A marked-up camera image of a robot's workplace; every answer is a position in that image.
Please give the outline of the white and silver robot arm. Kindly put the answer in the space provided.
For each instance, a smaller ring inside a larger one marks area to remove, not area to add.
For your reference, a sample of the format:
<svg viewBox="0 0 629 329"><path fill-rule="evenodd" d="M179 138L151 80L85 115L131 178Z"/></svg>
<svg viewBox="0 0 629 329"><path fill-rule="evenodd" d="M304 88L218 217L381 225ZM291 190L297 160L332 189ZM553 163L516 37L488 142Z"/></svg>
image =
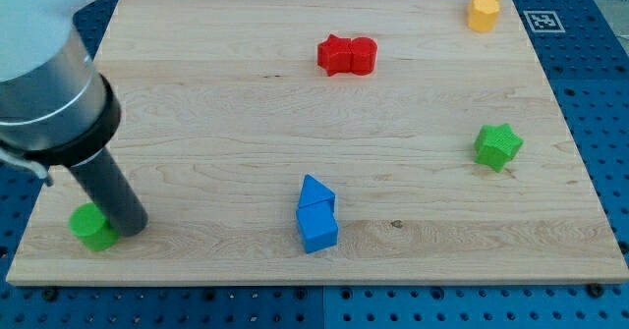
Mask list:
<svg viewBox="0 0 629 329"><path fill-rule="evenodd" d="M96 0L1 0L1 147L44 165L78 164L115 134L121 108L73 16Z"/></svg>

